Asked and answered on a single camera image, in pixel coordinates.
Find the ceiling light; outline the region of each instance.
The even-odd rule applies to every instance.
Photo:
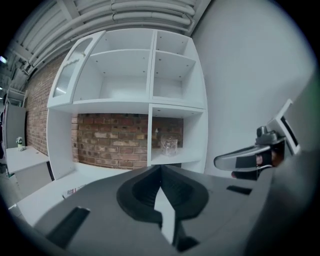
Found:
[[[7,59],[5,57],[0,56],[0,62],[3,62],[4,64],[6,64]]]

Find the ceiling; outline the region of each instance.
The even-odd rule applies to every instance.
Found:
[[[2,94],[23,90],[46,63],[102,30],[154,28],[190,36],[211,0],[45,0],[24,21],[0,62]]]

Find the white pipe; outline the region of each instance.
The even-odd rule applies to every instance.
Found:
[[[157,27],[164,27],[164,28],[168,28],[168,29],[173,29],[173,30],[180,30],[180,31],[185,31],[187,32],[188,29],[183,28],[183,27],[179,27],[179,26],[174,26],[174,25],[169,25],[169,24],[163,24],[163,23],[157,23],[157,22],[145,22],[145,21],[140,21],[140,22],[125,22],[125,23],[119,23],[119,24],[112,24],[109,26],[103,26],[100,28],[96,28],[94,30],[91,30],[89,32],[83,33],[81,35],[78,35],[76,37],[73,37],[72,39],[68,40],[67,42],[61,44],[59,47],[57,47],[56,49],[54,49],[53,51],[51,51],[49,54],[47,54],[46,56],[44,56],[43,58],[41,58],[41,56],[39,57],[40,61],[39,63],[35,66],[32,67],[32,70],[28,70],[28,73],[31,74],[31,72],[33,71],[33,69],[37,68],[42,62],[44,62],[47,58],[49,58],[51,55],[55,54],[56,52],[58,52],[60,49],[62,49],[63,47],[65,47],[66,45],[72,43],[73,41],[76,41],[80,38],[86,37],[88,35],[94,34],[96,32],[100,32],[103,30],[109,30],[112,28],[117,28],[117,27],[125,27],[125,26],[157,26]]]
[[[140,2],[143,2],[143,4],[141,3],[141,6],[144,7],[155,7],[157,6],[158,8],[163,8],[163,9],[174,9],[174,10],[179,10],[179,11],[183,11],[186,13],[192,13],[190,7],[182,7],[179,5],[175,5],[175,4],[171,4],[171,3],[166,3],[166,2],[153,2],[153,1],[136,1],[136,2],[123,2],[123,3],[114,3],[114,4],[109,4],[100,8],[97,8],[95,10],[92,11],[88,11],[87,13],[74,18],[73,20],[71,20],[70,22],[68,22],[67,24],[65,24],[64,26],[60,27],[57,31],[55,31],[51,36],[49,36],[39,47],[38,49],[36,49],[36,51],[33,53],[33,56],[29,59],[29,61],[26,63],[26,65],[24,66],[25,69],[29,64],[32,64],[35,60],[35,58],[43,51],[44,48],[46,48],[52,41],[54,41],[57,37],[59,37],[60,35],[62,35],[64,32],[66,32],[68,29],[70,29],[73,25],[79,23],[79,22],[84,22],[92,17],[95,17],[96,15],[101,15],[102,13],[111,11],[111,10],[116,10],[118,9],[117,6],[121,7],[121,8],[128,8],[131,6],[137,6],[140,4]]]
[[[38,59],[34,62],[34,64],[29,68],[31,70],[33,67],[35,67],[41,59],[44,58],[50,51],[52,51],[56,46],[61,44],[63,41],[72,38],[77,33],[80,33],[83,30],[87,30],[90,27],[94,27],[96,25],[99,25],[101,23],[106,23],[109,21],[118,21],[121,19],[130,19],[130,18],[155,18],[155,19],[163,19],[168,21],[173,21],[177,23],[181,23],[183,25],[189,25],[191,23],[189,18],[182,18],[177,17],[170,14],[164,14],[164,13],[157,13],[157,12],[126,12],[126,13],[120,13],[120,14],[113,14],[102,18],[97,18],[93,21],[90,21],[82,26],[77,27],[76,29],[71,30],[69,33],[66,33],[63,35],[62,38],[60,38],[58,41],[52,43],[49,47],[46,48],[46,50],[38,57]]]

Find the table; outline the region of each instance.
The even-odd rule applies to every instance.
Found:
[[[18,151],[16,147],[6,149],[8,172],[15,175],[24,197],[53,180],[49,173],[48,161],[46,155],[32,146],[27,146],[24,151]]]

